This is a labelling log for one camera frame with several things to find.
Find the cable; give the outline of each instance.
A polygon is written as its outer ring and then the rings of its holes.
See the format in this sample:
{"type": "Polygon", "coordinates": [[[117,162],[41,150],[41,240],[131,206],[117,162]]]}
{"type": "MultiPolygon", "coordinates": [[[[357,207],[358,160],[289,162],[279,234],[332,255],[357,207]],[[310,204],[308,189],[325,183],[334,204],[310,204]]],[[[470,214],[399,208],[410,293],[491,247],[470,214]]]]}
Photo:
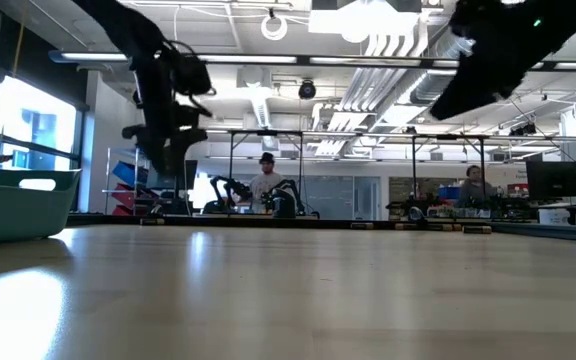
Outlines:
{"type": "Polygon", "coordinates": [[[21,54],[21,43],[24,40],[24,29],[26,28],[26,18],[28,17],[28,1],[24,2],[24,13],[21,17],[21,27],[19,28],[19,38],[17,39],[17,50],[15,52],[15,61],[12,66],[12,77],[17,77],[17,67],[19,66],[19,55],[21,54]]]}
{"type": "Polygon", "coordinates": [[[168,46],[170,46],[173,49],[176,49],[177,47],[175,46],[175,44],[177,45],[181,45],[183,47],[185,47],[186,49],[188,49],[188,51],[190,51],[190,53],[192,53],[193,55],[197,55],[197,53],[195,52],[195,50],[193,50],[192,47],[190,47],[190,45],[186,44],[183,41],[179,41],[179,40],[166,40],[166,44],[168,44],[168,46]]]}
{"type": "Polygon", "coordinates": [[[568,157],[570,160],[572,160],[573,162],[576,163],[575,158],[573,158],[572,156],[570,156],[570,154],[568,154],[566,151],[564,151],[564,150],[561,148],[560,145],[557,145],[557,144],[552,140],[552,138],[551,138],[550,136],[546,135],[546,133],[543,132],[543,131],[537,126],[537,124],[536,124],[535,122],[532,122],[532,121],[530,120],[530,118],[528,117],[528,115],[526,115],[526,113],[524,113],[524,112],[521,110],[521,108],[519,108],[519,106],[517,106],[517,104],[515,103],[515,101],[514,101],[513,99],[510,98],[509,100],[510,100],[510,102],[515,106],[515,108],[517,109],[517,111],[519,111],[519,113],[521,113],[521,115],[522,115],[524,118],[526,118],[526,120],[528,120],[528,122],[532,123],[532,124],[535,126],[535,129],[537,129],[537,131],[539,131],[546,139],[548,139],[548,141],[550,141],[550,142],[552,143],[552,145],[557,148],[557,150],[559,150],[562,154],[564,154],[566,157],[568,157]]]}

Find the computer monitor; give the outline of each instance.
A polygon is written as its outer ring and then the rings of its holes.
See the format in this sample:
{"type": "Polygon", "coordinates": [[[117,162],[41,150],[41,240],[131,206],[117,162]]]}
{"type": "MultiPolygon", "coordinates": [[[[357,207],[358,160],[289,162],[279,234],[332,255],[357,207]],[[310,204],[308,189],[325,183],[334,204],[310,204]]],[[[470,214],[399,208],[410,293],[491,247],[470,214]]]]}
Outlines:
{"type": "MultiPolygon", "coordinates": [[[[195,175],[197,173],[197,160],[186,160],[186,183],[184,184],[183,172],[177,176],[179,190],[192,190],[195,187],[195,175]]],[[[161,175],[157,170],[150,168],[148,170],[148,181],[146,187],[153,190],[174,190],[175,177],[170,175],[161,175]]]]}
{"type": "Polygon", "coordinates": [[[576,162],[526,162],[531,200],[576,196],[576,162]]]}

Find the window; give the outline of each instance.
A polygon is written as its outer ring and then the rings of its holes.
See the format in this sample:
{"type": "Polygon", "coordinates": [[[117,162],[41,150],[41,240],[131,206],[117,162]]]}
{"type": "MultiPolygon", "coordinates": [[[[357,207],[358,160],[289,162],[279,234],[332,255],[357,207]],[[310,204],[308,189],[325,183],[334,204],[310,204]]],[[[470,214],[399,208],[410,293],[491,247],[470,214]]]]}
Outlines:
{"type": "Polygon", "coordinates": [[[6,170],[70,170],[71,161],[58,155],[46,154],[13,144],[3,144],[1,155],[12,155],[12,160],[0,164],[6,170]]]}
{"type": "Polygon", "coordinates": [[[72,153],[76,123],[74,106],[18,79],[0,84],[0,133],[72,153]]]}

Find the security camera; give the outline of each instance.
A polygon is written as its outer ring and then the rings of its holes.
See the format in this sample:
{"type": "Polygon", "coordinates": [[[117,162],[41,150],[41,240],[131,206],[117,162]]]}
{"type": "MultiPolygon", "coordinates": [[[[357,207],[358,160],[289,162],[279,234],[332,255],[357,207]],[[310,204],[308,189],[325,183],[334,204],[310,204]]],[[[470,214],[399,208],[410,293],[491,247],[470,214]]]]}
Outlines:
{"type": "Polygon", "coordinates": [[[312,80],[304,80],[299,87],[299,98],[302,100],[310,100],[317,94],[317,88],[312,80]]]}

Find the table surface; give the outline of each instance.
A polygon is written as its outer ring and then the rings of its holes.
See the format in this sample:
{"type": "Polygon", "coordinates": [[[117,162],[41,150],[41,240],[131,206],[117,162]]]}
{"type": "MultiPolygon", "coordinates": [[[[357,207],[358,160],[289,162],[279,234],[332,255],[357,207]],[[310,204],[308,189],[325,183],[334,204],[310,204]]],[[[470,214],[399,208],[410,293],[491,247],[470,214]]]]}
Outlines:
{"type": "Polygon", "coordinates": [[[576,242],[91,226],[0,245],[0,359],[576,360],[576,242]]]}

